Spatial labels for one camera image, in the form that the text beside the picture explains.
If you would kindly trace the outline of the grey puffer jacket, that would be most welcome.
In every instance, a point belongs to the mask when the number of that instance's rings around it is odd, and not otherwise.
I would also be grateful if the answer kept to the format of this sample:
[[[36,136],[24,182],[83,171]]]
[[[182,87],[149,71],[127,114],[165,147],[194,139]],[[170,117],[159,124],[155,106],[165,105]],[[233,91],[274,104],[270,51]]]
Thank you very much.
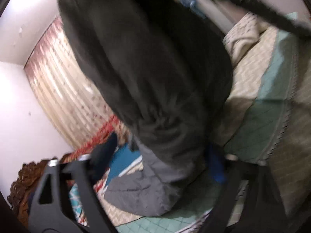
[[[261,0],[228,0],[281,30],[310,28]],[[143,170],[111,181],[105,200],[131,214],[170,211],[202,170],[230,95],[232,63],[219,34],[173,0],[58,0],[82,72],[127,126]]]

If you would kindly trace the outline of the teal white patterned pillow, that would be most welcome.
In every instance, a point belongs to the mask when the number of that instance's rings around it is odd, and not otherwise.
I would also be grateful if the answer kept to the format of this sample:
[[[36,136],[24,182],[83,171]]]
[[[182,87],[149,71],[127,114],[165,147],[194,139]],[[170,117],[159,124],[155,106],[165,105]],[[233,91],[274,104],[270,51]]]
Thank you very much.
[[[83,226],[88,227],[89,224],[83,210],[81,197],[79,195],[78,186],[76,183],[69,191],[69,198],[77,222]]]

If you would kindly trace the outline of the carved wooden headboard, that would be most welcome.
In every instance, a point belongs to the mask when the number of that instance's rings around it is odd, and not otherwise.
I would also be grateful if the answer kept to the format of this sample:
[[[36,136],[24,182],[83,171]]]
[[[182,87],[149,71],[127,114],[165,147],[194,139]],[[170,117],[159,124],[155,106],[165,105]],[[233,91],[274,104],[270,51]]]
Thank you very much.
[[[28,228],[28,198],[35,191],[50,160],[43,159],[38,163],[24,163],[18,172],[17,180],[11,184],[7,201],[11,205],[13,214],[25,228]]]

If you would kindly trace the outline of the beige leaf-print curtain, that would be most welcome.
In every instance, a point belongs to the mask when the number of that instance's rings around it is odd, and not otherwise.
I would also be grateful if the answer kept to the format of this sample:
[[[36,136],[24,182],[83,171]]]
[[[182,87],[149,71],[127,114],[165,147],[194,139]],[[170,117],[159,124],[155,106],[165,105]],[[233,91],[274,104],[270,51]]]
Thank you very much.
[[[28,58],[24,71],[47,117],[74,149],[89,141],[114,115],[96,86],[83,74],[57,16]],[[127,139],[122,122],[119,143]]]

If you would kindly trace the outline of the red floral quilt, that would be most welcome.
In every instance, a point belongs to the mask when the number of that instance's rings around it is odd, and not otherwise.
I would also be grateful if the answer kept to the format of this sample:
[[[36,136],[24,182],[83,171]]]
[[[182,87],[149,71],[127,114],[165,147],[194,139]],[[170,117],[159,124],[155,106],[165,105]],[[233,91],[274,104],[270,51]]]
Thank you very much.
[[[116,131],[116,126],[120,124],[120,120],[116,115],[112,115],[107,122],[98,130],[98,132],[79,149],[71,154],[66,154],[61,159],[61,163],[69,163],[76,160],[82,154],[91,153],[95,146],[104,143],[110,135]]]

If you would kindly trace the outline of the white cabinet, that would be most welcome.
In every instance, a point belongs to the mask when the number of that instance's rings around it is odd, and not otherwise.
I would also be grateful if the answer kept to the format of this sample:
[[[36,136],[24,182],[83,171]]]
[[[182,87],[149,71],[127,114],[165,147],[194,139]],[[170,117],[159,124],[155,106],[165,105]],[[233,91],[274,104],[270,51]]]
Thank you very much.
[[[247,12],[230,2],[196,0],[198,8],[226,35]]]

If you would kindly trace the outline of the blue plastic bag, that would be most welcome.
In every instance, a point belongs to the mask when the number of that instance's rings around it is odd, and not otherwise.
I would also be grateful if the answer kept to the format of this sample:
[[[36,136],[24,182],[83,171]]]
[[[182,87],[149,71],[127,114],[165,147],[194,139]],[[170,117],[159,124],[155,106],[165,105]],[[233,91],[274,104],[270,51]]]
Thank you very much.
[[[180,4],[182,4],[184,7],[188,8],[199,16],[202,19],[207,19],[207,16],[198,8],[197,0],[177,0]]]

